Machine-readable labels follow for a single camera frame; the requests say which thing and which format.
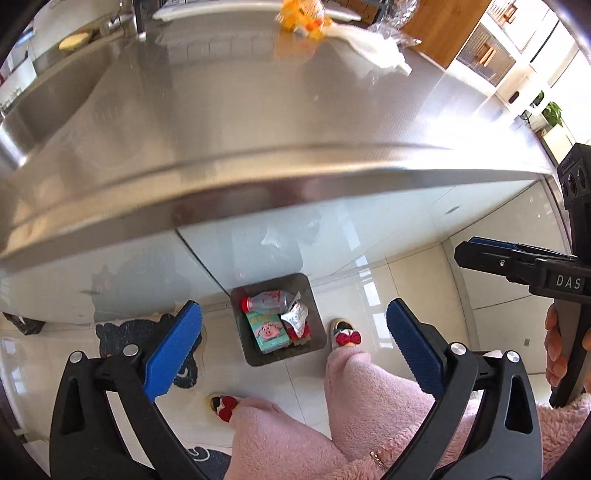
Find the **cartoon pig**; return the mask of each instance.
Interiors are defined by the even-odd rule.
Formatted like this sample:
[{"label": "cartoon pig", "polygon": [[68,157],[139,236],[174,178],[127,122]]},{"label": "cartoon pig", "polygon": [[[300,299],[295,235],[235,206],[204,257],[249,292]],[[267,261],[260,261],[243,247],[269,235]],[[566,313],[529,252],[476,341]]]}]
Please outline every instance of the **cartoon pig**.
[{"label": "cartoon pig", "polygon": [[281,335],[281,322],[265,322],[255,331],[255,337],[259,335],[265,341],[273,340]]}]

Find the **red bottle cap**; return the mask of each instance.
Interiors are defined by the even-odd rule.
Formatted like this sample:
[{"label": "red bottle cap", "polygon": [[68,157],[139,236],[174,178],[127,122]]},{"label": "red bottle cap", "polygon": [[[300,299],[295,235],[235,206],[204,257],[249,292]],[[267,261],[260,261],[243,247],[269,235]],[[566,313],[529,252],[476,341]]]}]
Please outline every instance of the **red bottle cap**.
[{"label": "red bottle cap", "polygon": [[242,307],[242,311],[244,313],[248,313],[250,312],[250,310],[248,309],[248,300],[250,300],[250,297],[244,297],[241,301],[240,301],[240,306]]}]

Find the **plastic bag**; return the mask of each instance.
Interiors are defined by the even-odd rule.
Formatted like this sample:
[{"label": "plastic bag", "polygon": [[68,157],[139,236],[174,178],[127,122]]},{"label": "plastic bag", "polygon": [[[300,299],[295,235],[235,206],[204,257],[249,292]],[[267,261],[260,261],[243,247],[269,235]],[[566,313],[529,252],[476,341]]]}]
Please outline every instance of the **plastic bag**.
[{"label": "plastic bag", "polygon": [[399,67],[406,74],[411,72],[411,67],[404,60],[404,55],[393,38],[384,38],[354,25],[339,24],[326,27],[324,34],[349,42],[357,53],[382,69]]},{"label": "plastic bag", "polygon": [[379,33],[384,38],[392,38],[399,48],[419,45],[421,40],[400,31],[413,17],[419,3],[420,0],[390,0],[384,16],[370,25],[368,30]]},{"label": "plastic bag", "polygon": [[306,328],[306,317],[308,316],[308,307],[299,301],[295,302],[291,310],[281,315],[281,320],[289,323],[295,331],[298,338],[304,334]]}]

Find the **plastic bottle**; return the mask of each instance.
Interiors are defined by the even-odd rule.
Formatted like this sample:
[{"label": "plastic bottle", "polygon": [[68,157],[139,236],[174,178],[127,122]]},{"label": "plastic bottle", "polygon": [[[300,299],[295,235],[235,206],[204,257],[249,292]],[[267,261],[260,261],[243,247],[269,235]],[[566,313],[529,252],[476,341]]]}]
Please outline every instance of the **plastic bottle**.
[{"label": "plastic bottle", "polygon": [[295,295],[288,291],[273,290],[264,291],[255,297],[245,297],[241,300],[241,307],[244,313],[258,312],[267,315],[282,315],[291,306]]}]

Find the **finger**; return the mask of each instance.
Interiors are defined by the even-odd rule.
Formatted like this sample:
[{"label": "finger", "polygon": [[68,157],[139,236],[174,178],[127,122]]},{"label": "finger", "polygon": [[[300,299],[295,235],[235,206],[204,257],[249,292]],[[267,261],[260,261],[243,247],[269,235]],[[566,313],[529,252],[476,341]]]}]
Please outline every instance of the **finger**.
[{"label": "finger", "polygon": [[566,359],[566,357],[564,355],[560,355],[557,359],[556,362],[554,362],[552,364],[552,367],[550,368],[552,370],[552,373],[559,379],[563,379],[564,376],[566,375],[566,371],[569,367],[569,362]]},{"label": "finger", "polygon": [[556,307],[554,304],[550,305],[548,308],[548,312],[546,313],[546,321],[544,323],[544,328],[546,330],[553,329],[556,324],[558,323],[558,314],[556,313]]},{"label": "finger", "polygon": [[591,329],[583,337],[583,348],[587,351],[591,350]]},{"label": "finger", "polygon": [[546,380],[553,387],[558,387],[558,384],[560,383],[560,379],[549,370],[546,370]]},{"label": "finger", "polygon": [[546,352],[546,370],[554,373],[554,361],[550,358],[550,355]]},{"label": "finger", "polygon": [[546,350],[548,351],[548,355],[550,355],[550,358],[552,359],[553,362],[556,362],[556,359],[558,358],[558,356],[562,353],[562,338],[558,332],[558,328],[554,327],[552,330],[550,330],[547,334],[548,336],[548,345],[546,347]]}]

